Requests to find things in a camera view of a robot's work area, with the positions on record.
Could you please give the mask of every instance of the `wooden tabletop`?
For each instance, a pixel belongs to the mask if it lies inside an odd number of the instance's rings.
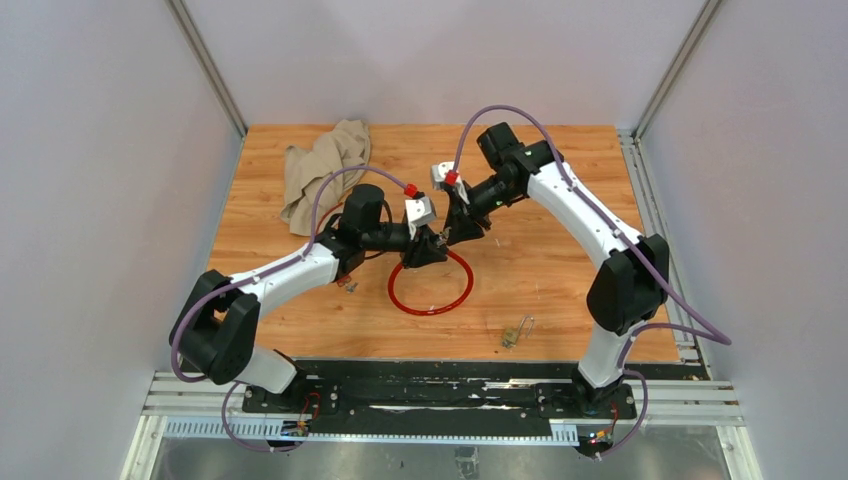
[[[463,152],[461,173],[475,185],[492,174],[472,131]],[[305,237],[289,233],[279,218],[283,207],[283,152],[288,145],[310,148],[330,125],[255,125],[250,128],[230,190],[209,267],[225,275],[250,270],[301,247]],[[372,125],[370,165],[431,196],[441,230],[447,196],[430,191],[431,165],[453,159],[462,130],[458,125]],[[541,136],[532,127],[514,127],[525,144]],[[618,137],[612,127],[550,127],[551,135],[580,179],[623,221],[641,229]],[[403,194],[374,173],[364,183],[386,192],[394,212],[403,211]],[[474,290],[455,310],[437,316],[413,316],[392,305],[386,282],[398,263],[386,254],[352,275],[355,293],[335,284],[313,289],[266,316],[259,344],[293,357],[368,357],[477,360],[576,361],[589,341],[592,318],[586,292],[595,269],[579,244],[554,217],[532,200],[492,213],[485,238],[452,250],[474,269]],[[453,301],[465,287],[455,262],[401,272],[401,301],[428,309]],[[533,315],[535,328],[512,349],[501,346],[507,327]],[[665,309],[653,321],[667,321]],[[639,337],[631,361],[669,362],[679,356],[671,333],[651,330]]]

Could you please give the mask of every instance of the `floor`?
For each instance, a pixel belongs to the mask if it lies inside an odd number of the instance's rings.
[[[616,428],[624,435],[630,425]],[[306,443],[259,455],[227,439],[165,439],[152,478],[161,480],[729,479],[712,427],[652,427],[601,463],[571,447]]]
[[[256,125],[250,128],[225,207],[209,267],[224,274],[250,270],[301,247],[306,239],[288,233],[279,219],[283,206],[283,152],[288,145],[309,148],[329,125]],[[473,141],[463,151],[461,173],[472,185],[491,171]],[[458,125],[373,125],[370,164],[388,170],[430,193],[429,169],[456,151]],[[515,127],[525,144],[541,136],[532,127]],[[581,180],[623,221],[641,228],[630,180],[610,126],[550,127],[551,135]],[[395,211],[402,192],[381,176],[363,182],[380,186]],[[434,194],[437,213],[447,198]],[[474,290],[459,308],[443,315],[417,317],[389,301],[386,281],[397,264],[387,254],[366,262],[353,274],[354,293],[328,285],[303,294],[262,320],[259,344],[293,357],[419,358],[576,361],[589,341],[593,321],[586,292],[595,276],[588,257],[568,232],[531,200],[491,215],[493,228],[483,239],[453,247],[473,267]],[[397,294],[413,308],[448,303],[465,286],[453,262],[401,273]],[[512,349],[501,346],[507,327],[533,315],[535,328]],[[663,309],[654,321],[667,321]],[[630,360],[671,362],[679,356],[667,330],[639,337]]]

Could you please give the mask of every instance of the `brass padlock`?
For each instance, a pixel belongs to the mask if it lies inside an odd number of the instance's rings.
[[[506,348],[512,348],[518,343],[518,338],[521,337],[521,330],[524,328],[524,322],[530,320],[530,328],[527,329],[527,334],[524,335],[524,338],[530,336],[530,332],[533,331],[533,325],[536,324],[536,319],[533,318],[532,315],[524,315],[524,318],[521,319],[521,323],[518,324],[518,328],[509,327],[504,330],[503,337],[501,337],[501,345]]]

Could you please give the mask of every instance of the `gray floor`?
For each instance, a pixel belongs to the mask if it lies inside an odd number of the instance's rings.
[[[623,436],[626,428],[616,428],[616,433]],[[165,439],[153,478],[719,480],[729,476],[715,429],[649,427],[602,463],[559,447],[307,443],[288,454],[270,455],[242,450],[229,440]]]

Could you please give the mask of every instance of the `brown fabric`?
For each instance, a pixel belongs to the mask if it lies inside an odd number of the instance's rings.
[[[289,231],[309,236],[312,205],[324,179],[342,167],[367,165],[370,157],[371,137],[362,120],[342,120],[331,132],[318,137],[312,150],[294,145],[286,148],[286,194],[280,218],[289,224]],[[339,203],[364,173],[355,170],[334,178],[318,201],[318,218]]]

